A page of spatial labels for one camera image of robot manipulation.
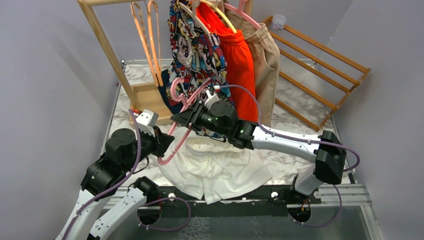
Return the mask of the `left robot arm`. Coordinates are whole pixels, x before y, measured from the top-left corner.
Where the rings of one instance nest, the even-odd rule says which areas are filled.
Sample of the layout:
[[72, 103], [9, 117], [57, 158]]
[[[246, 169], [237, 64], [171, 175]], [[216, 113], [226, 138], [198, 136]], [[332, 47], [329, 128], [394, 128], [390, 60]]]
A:
[[120, 202], [101, 214], [133, 168], [149, 155], [162, 157], [175, 139], [157, 126], [153, 132], [149, 135], [120, 128], [112, 133], [105, 143], [105, 152], [86, 169], [78, 199], [58, 240], [106, 240], [138, 207], [155, 203], [158, 185], [143, 176]]

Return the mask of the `white shorts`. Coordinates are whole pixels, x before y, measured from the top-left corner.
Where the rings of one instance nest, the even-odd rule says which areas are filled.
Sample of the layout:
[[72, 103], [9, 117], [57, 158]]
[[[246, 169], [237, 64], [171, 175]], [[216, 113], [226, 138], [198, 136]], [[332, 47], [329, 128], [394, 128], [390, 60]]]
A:
[[178, 190], [207, 204], [240, 197], [272, 179], [257, 153], [194, 132], [159, 169]]

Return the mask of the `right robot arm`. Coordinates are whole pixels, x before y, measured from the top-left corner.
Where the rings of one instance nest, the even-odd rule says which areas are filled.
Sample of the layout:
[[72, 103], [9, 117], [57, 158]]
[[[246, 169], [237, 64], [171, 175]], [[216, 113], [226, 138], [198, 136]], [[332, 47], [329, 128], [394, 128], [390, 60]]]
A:
[[170, 119], [193, 131], [211, 130], [239, 149], [271, 150], [312, 163], [294, 178], [288, 190], [289, 199], [296, 204], [306, 200], [322, 184], [339, 185], [342, 182], [347, 153], [332, 131], [301, 135], [265, 127], [239, 119], [236, 109], [223, 100], [210, 107], [198, 100]]

